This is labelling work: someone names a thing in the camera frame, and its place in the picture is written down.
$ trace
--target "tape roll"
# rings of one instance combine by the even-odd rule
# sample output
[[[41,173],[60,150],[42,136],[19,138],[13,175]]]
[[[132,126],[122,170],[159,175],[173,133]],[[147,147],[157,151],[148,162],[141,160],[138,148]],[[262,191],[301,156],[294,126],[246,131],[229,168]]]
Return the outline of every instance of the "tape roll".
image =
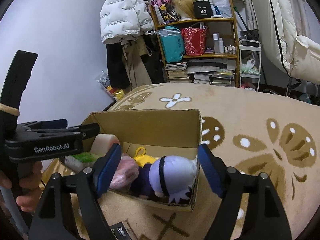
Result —
[[[115,135],[100,133],[96,136],[90,152],[103,157],[114,143],[120,144],[119,139]]]

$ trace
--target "white flower pattern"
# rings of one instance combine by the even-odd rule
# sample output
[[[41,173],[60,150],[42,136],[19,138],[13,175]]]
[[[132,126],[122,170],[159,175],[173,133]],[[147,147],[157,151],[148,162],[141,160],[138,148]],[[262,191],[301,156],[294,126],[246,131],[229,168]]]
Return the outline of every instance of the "white flower pattern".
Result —
[[[181,94],[175,94],[173,95],[173,98],[160,98],[161,102],[168,102],[165,106],[165,108],[171,108],[175,106],[178,102],[191,102],[191,98],[180,98]]]

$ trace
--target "human hand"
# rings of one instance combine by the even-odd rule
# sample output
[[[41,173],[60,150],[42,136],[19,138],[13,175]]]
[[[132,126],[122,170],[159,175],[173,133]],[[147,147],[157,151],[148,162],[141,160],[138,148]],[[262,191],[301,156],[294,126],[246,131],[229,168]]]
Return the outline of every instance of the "human hand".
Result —
[[[17,205],[19,205],[24,212],[33,212],[36,210],[41,195],[41,189],[39,188],[42,176],[41,169],[42,163],[35,162],[32,168],[32,174],[27,178],[19,180],[20,187],[30,190],[25,196],[18,196],[16,199]],[[8,189],[12,187],[11,181],[2,171],[0,171],[0,186]]]

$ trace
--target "plush toy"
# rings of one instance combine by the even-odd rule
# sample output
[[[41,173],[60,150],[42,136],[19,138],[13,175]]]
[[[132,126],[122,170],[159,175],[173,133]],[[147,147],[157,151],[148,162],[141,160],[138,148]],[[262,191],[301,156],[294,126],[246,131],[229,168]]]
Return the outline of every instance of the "plush toy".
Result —
[[[127,192],[131,183],[138,177],[139,167],[129,155],[123,153],[120,163],[110,183],[110,188]]]
[[[142,154],[138,155],[139,151],[140,150],[143,150]],[[154,163],[156,161],[156,159],[152,156],[149,156],[149,155],[146,155],[147,151],[145,149],[145,147],[139,147],[137,150],[136,150],[136,154],[135,156],[133,157],[133,159],[136,161],[136,163],[138,164],[138,166],[140,167],[144,167],[144,165],[146,163]]]
[[[144,167],[139,167],[139,175],[131,183],[130,191],[133,192],[135,196],[140,198],[149,199],[154,195],[154,191],[149,182],[149,171],[151,164],[146,163]]]
[[[197,160],[180,156],[165,156],[156,160],[150,167],[149,182],[156,196],[169,197],[169,203],[180,199],[190,199],[190,192],[196,179]]]

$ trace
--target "plastic bag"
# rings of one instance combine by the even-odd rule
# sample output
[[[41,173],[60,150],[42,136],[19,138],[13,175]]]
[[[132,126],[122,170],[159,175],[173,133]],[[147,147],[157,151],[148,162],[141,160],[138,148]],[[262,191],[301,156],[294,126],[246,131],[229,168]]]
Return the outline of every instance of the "plastic bag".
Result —
[[[201,56],[205,51],[208,29],[182,29],[184,47],[188,56]]]
[[[240,66],[240,72],[252,75],[259,75],[259,70],[255,67],[255,60],[249,59],[247,64],[242,64]]]
[[[158,31],[154,31],[154,33],[161,37],[170,37],[170,36],[179,36],[181,35],[180,30],[176,29],[160,29]]]
[[[212,0],[216,12],[220,12],[223,18],[232,18],[232,11],[229,0]]]
[[[125,96],[122,89],[113,89],[110,85],[110,80],[107,72],[102,71],[102,74],[97,76],[96,80],[105,89],[105,91],[116,101],[119,101]]]
[[[167,30],[174,30],[175,32],[180,31],[179,29],[166,26],[165,29]],[[181,34],[174,35],[174,36],[159,36],[162,48],[164,50],[165,60],[168,63],[171,62],[179,62],[182,60],[182,56],[184,56],[184,44],[183,38]]]
[[[118,191],[128,191],[131,183],[138,175],[139,167],[135,160],[123,153],[116,173],[110,183],[110,188]]]

